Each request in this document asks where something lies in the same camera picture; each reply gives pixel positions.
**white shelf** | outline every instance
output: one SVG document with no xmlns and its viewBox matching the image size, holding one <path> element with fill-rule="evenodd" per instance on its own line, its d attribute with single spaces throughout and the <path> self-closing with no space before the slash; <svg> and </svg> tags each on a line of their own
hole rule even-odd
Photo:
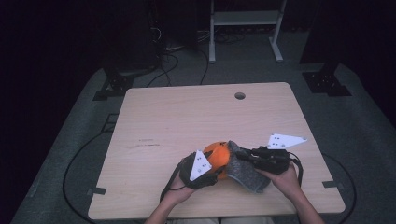
<svg viewBox="0 0 396 224">
<path fill-rule="evenodd" d="M 215 12 L 214 25 L 262 25 L 276 24 L 279 11 Z"/>
</svg>

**white marker card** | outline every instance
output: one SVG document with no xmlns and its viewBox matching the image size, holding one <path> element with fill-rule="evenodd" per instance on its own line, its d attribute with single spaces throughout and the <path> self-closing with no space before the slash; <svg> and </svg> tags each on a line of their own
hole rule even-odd
<svg viewBox="0 0 396 224">
<path fill-rule="evenodd" d="M 306 142 L 306 138 L 273 133 L 268 141 L 268 149 L 286 149 Z"/>
<path fill-rule="evenodd" d="M 212 165 L 209 163 L 204 153 L 200 150 L 197 150 L 190 174 L 190 181 L 194 181 L 196 178 L 208 172 L 211 168 Z"/>
</svg>

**person's right hand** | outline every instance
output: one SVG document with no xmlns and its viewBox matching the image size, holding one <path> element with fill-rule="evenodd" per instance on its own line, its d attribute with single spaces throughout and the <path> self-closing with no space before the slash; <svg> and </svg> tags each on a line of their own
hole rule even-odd
<svg viewBox="0 0 396 224">
<path fill-rule="evenodd" d="M 272 180 L 272 182 L 274 183 L 274 185 L 288 199 L 290 199 L 292 197 L 292 195 L 301 191 L 301 188 L 300 188 L 300 185 L 299 185 L 298 179 L 297 179 L 296 170 L 295 170 L 292 162 L 289 164 L 289 169 L 280 175 L 274 175 L 269 172 L 266 172 L 263 170 L 258 170 L 258 169 L 256 169 L 256 171 L 259 172 L 260 174 L 265 175 L 268 178 L 270 178 Z"/>
</svg>

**orange object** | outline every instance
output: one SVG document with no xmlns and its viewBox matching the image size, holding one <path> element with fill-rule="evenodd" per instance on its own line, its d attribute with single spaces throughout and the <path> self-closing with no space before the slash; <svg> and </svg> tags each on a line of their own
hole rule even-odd
<svg viewBox="0 0 396 224">
<path fill-rule="evenodd" d="M 204 153 L 212 151 L 212 154 L 207 158 L 207 160 L 212 165 L 212 169 L 209 172 L 217 171 L 221 166 L 228 164 L 231 158 L 230 149 L 228 149 L 228 144 L 226 142 L 217 142 L 210 144 L 204 149 Z M 218 176 L 218 179 L 224 179 L 227 177 L 225 169 Z"/>
</svg>

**person's left hand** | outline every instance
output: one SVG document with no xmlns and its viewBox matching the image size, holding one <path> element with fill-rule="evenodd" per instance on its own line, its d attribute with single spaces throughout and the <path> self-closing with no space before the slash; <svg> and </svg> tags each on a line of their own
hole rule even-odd
<svg viewBox="0 0 396 224">
<path fill-rule="evenodd" d="M 175 177 L 171 184 L 171 189 L 169 189 L 163 199 L 170 200 L 174 204 L 182 203 L 190 198 L 190 196 L 195 192 L 194 189 L 185 187 L 185 184 L 180 179 L 179 174 Z"/>
<path fill-rule="evenodd" d="M 190 174 L 192 170 L 192 166 L 194 165 L 195 153 L 193 152 L 190 156 L 184 158 L 180 162 L 180 179 L 184 182 L 184 184 L 191 189 L 201 189 L 208 186 L 213 186 L 218 182 L 218 176 L 225 169 L 225 166 L 220 167 L 218 170 L 214 172 L 207 172 L 193 181 L 190 181 Z M 204 155 L 208 158 L 212 154 L 212 151 L 204 153 Z"/>
</svg>

